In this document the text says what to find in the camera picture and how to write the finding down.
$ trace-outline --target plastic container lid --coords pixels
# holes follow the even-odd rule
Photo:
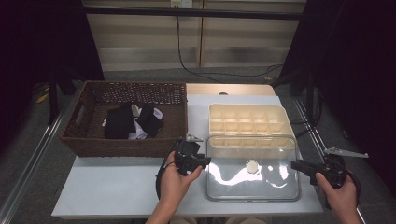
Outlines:
[[[288,135],[213,135],[206,141],[212,158],[206,194],[212,201],[295,201],[299,176],[290,168],[297,144]]]

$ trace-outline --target black cloth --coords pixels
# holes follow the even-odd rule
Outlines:
[[[129,133],[135,133],[134,115],[131,105],[122,105],[111,109],[107,113],[105,125],[105,138],[128,139]]]
[[[136,119],[136,122],[150,137],[155,137],[163,126],[163,122],[155,117],[154,106],[152,105],[143,105],[142,111],[140,112],[139,118]]]

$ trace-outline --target gray floor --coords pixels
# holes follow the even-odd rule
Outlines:
[[[110,80],[133,80],[133,81],[184,81],[184,82],[223,82],[223,83],[255,83],[262,84],[270,82],[265,80],[266,76],[256,76],[267,71],[267,67],[241,67],[241,68],[206,68],[195,69],[194,72],[221,72],[241,75],[241,77],[230,77],[226,75],[209,75],[198,77],[196,74],[188,73],[182,69],[145,70],[133,72],[106,72],[106,79]],[[276,77],[279,69],[273,71],[269,77]],[[282,105],[287,108],[290,120],[300,119],[296,113],[295,103],[289,95],[287,85],[276,88],[276,94],[280,97]],[[60,94],[62,102],[67,102],[68,97]],[[76,100],[76,96],[71,98],[71,105]],[[71,107],[66,104],[65,114],[70,113]],[[39,144],[43,132],[48,128],[49,118],[48,99],[42,104],[35,104],[34,101],[24,113],[19,124],[19,131],[8,146],[8,151],[1,158],[0,163],[0,202],[4,204],[7,196],[12,192],[19,176],[22,174],[25,165],[29,162],[35,147]],[[293,130],[299,133],[304,130],[304,125],[292,125]],[[326,105],[323,107],[323,114],[318,124],[318,131],[327,147],[339,147],[342,149],[359,151],[353,142],[348,141],[343,136],[343,128],[337,122]],[[318,153],[315,152],[311,137],[308,133],[299,139],[303,157],[307,161],[319,162]],[[131,223],[129,219],[121,220],[62,220],[52,217],[50,214],[62,191],[64,181],[72,166],[75,156],[70,150],[64,149],[59,141],[52,141],[47,147],[42,161],[40,162],[29,188],[24,192],[21,203],[13,214],[9,223]],[[367,223],[396,223],[396,202],[392,198],[377,177],[375,172],[367,165],[363,159],[346,158],[346,166],[353,171],[361,181],[361,206],[360,210]],[[330,210],[323,214],[307,216],[272,217],[273,223],[335,223]]]

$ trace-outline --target cable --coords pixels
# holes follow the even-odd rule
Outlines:
[[[166,164],[166,166],[165,166],[164,169],[168,168],[169,165],[174,164],[174,163],[176,163],[176,162],[180,162],[180,161],[182,161],[182,160],[171,161],[171,162],[169,162],[168,164]]]
[[[261,77],[261,76],[266,76],[266,79],[265,79],[265,82],[264,82],[264,84],[265,84],[266,81],[267,81],[268,78],[269,78],[269,74],[270,74],[272,71],[276,70],[276,69],[277,69],[278,67],[280,67],[281,65],[283,65],[283,63],[280,63],[280,64],[273,64],[273,65],[267,67],[267,69],[266,69],[266,71],[265,71],[264,73],[260,73],[260,74],[257,74],[257,75],[239,75],[239,74],[218,73],[218,72],[216,72],[216,73],[211,73],[211,72],[200,72],[200,73],[197,73],[197,72],[193,72],[193,71],[189,70],[189,69],[184,65],[183,60],[182,60],[182,58],[181,58],[181,52],[180,52],[180,24],[179,24],[178,17],[177,17],[177,52],[178,52],[178,59],[179,59],[179,62],[180,62],[181,66],[183,67],[183,69],[184,69],[185,71],[187,71],[187,72],[190,73],[191,75],[198,76],[198,77],[205,77],[205,78],[208,78],[208,79],[210,79],[210,80],[212,80],[212,81],[215,81],[215,82],[218,82],[218,83],[221,83],[221,81],[219,81],[219,80],[217,80],[217,79],[215,79],[215,78],[213,78],[213,77],[207,77],[207,76],[205,76],[205,75],[222,75],[222,76],[229,76],[229,77]]]
[[[155,180],[155,190],[157,191],[158,199],[161,198],[161,179],[162,179],[162,177],[163,177],[163,172],[164,172],[164,170],[166,169],[166,167],[167,167],[169,164],[171,164],[171,163],[169,163],[169,164],[167,164],[167,165],[165,166],[166,161],[168,160],[168,157],[169,157],[169,155],[170,155],[171,152],[172,152],[172,148],[174,148],[174,146],[175,146],[177,143],[179,143],[180,141],[181,141],[180,139],[177,139],[177,140],[172,144],[172,146],[169,147],[168,153],[167,153],[166,156],[163,158],[163,163],[161,164],[160,169],[158,170],[158,174],[156,174],[156,177],[157,177],[157,178],[156,178],[156,180]]]
[[[305,129],[304,131],[295,134],[295,137],[296,137],[296,138],[299,138],[300,136],[302,136],[302,135],[305,134],[305,133],[312,132],[313,129],[317,127],[317,125],[318,125],[318,123],[319,123],[319,121],[320,121],[322,111],[323,111],[323,97],[322,97],[322,95],[319,93],[319,94],[318,94],[317,107],[316,107],[316,114],[317,114],[317,116],[314,118],[314,120],[312,120],[312,122],[311,122],[311,120],[302,120],[302,119],[299,119],[299,120],[293,120],[293,121],[290,122],[290,124],[311,124],[311,125],[309,126],[309,127],[310,127],[309,129]]]

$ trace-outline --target human hand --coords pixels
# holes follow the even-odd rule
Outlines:
[[[203,170],[202,166],[198,166],[190,175],[179,174],[175,165],[175,151],[169,154],[166,164],[161,178],[161,198],[146,224],[168,223],[189,190],[190,184]]]
[[[356,186],[349,175],[346,176],[344,185],[340,189],[334,189],[321,173],[316,173],[316,178],[338,220],[343,224],[361,223],[356,210]]]
[[[181,200],[189,190],[190,184],[199,177],[202,166],[198,166],[190,175],[181,175],[176,168],[175,151],[171,152],[167,158],[168,164],[163,172],[161,179],[161,199],[160,203],[165,203],[170,209],[175,212]]]

